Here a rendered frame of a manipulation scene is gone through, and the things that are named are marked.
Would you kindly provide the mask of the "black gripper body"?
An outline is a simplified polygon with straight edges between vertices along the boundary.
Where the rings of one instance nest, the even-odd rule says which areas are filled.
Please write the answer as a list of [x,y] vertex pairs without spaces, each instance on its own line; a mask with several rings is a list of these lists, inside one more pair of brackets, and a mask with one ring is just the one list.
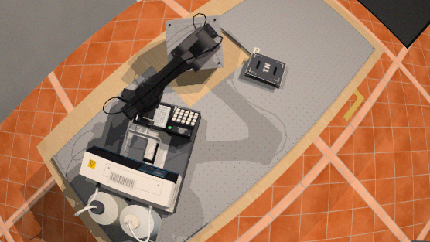
[[[161,101],[162,99],[162,95],[163,92],[160,94],[160,96],[158,97],[158,99]],[[155,115],[155,111],[156,108],[159,108],[159,104],[160,102],[158,102],[158,104],[155,107],[147,107],[144,106],[144,109],[146,110],[146,112],[144,111],[140,111],[138,113],[138,118],[137,118],[137,122],[143,123],[143,124],[148,124],[149,119],[153,120],[154,119],[154,115]],[[143,118],[145,117],[145,118]],[[148,119],[147,119],[148,118]]]

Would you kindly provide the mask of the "white flexible hose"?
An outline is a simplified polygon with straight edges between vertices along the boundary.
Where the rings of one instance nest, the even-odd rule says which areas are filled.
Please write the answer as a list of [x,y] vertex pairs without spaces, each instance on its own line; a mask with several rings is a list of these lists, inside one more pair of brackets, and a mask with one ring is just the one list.
[[[95,197],[96,197],[96,195],[97,195],[97,192],[98,192],[98,189],[99,188],[96,188],[96,191],[95,191],[95,194],[94,194],[94,196],[93,196],[93,198],[92,198],[92,200],[94,200],[95,199]],[[92,201],[91,200],[91,201]],[[90,201],[90,202],[91,202]],[[97,208],[96,206],[90,206],[90,202],[82,209],[82,210],[79,210],[78,212],[76,212],[73,216],[78,216],[78,215],[80,215],[80,213],[82,213],[83,211],[85,211],[85,210],[88,210],[88,209],[92,209],[92,208]]]

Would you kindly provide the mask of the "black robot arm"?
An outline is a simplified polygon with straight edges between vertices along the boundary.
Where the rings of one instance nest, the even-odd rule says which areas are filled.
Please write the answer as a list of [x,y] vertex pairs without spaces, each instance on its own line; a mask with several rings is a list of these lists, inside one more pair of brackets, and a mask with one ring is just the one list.
[[[208,26],[210,28],[208,28]],[[213,32],[215,34],[213,34]],[[155,107],[159,102],[158,97],[170,82],[172,82],[181,73],[184,73],[191,68],[195,72],[198,71],[219,50],[219,45],[214,48],[217,43],[213,39],[216,37],[217,33],[210,24],[206,24],[203,27],[200,26],[198,30],[195,30],[184,39],[183,44],[177,46],[171,51],[173,58],[168,65],[162,68],[158,73],[150,76],[145,82],[142,82],[136,90],[124,88],[121,94],[121,100],[127,103],[121,111],[133,105],[134,102],[138,101],[139,98],[142,98],[149,92],[149,94],[144,96],[132,107],[123,111],[125,116],[128,116],[127,118],[132,120],[140,111],[146,112],[144,106]],[[209,49],[212,50],[202,54],[201,56],[185,61],[186,59],[201,54]],[[175,55],[173,53],[175,53]]]

